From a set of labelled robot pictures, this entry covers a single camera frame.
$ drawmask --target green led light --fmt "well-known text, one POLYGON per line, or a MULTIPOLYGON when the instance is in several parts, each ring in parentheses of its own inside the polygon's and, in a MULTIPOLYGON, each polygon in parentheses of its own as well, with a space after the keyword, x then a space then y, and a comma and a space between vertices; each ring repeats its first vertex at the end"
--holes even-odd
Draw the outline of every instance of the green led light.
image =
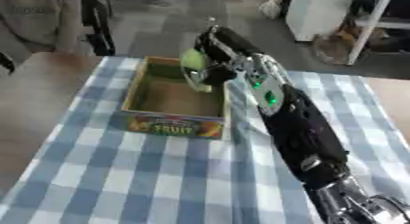
POLYGON ((255 89, 259 89, 260 87, 261 87, 261 85, 262 85, 262 83, 260 83, 260 82, 256 82, 255 84, 254 84, 254 88, 255 89))
POLYGON ((269 103, 269 106, 274 106, 275 103, 277 103, 277 99, 275 97, 275 95, 269 91, 264 95, 264 98, 266 99, 266 101, 269 103))

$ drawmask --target cardboard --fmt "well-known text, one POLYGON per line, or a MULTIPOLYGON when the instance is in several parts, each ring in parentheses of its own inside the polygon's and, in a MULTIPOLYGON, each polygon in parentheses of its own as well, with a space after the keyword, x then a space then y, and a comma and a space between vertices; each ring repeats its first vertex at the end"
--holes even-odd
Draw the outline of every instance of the cardboard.
POLYGON ((127 129, 163 135, 221 138, 229 116, 228 91, 196 92, 178 59, 145 58, 123 103, 127 129))

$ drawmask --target floor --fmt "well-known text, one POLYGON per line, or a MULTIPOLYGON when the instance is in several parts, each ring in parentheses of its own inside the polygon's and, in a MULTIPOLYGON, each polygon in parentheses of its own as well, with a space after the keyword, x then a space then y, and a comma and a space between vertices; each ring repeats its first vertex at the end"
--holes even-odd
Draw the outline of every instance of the floor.
POLYGON ((308 45, 294 41, 283 19, 261 16, 266 0, 149 0, 113 1, 113 36, 119 56, 178 57, 215 17, 256 46, 274 56, 287 69, 410 79, 410 55, 364 53, 353 66, 331 66, 311 55, 308 45))

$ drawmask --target fruit box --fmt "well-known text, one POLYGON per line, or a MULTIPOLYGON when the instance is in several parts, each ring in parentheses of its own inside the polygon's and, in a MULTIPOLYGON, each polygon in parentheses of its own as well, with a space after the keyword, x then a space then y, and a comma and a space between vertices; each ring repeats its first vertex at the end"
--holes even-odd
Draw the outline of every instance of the fruit box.
POLYGON ((226 85, 196 92, 178 59, 148 57, 140 63, 123 102, 128 131, 220 139, 229 116, 226 85))

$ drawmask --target tablecloth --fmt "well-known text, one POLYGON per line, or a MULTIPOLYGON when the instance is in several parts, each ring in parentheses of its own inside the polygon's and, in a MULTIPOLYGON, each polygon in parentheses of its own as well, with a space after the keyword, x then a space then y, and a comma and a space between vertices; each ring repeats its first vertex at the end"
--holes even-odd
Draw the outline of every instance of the tablecloth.
MULTIPOLYGON (((139 61, 102 61, 3 199, 0 223, 321 223, 241 78, 228 84, 232 116, 220 141, 121 129, 139 61)), ((363 79, 289 75, 351 151, 369 193, 410 201, 407 145, 363 79)))

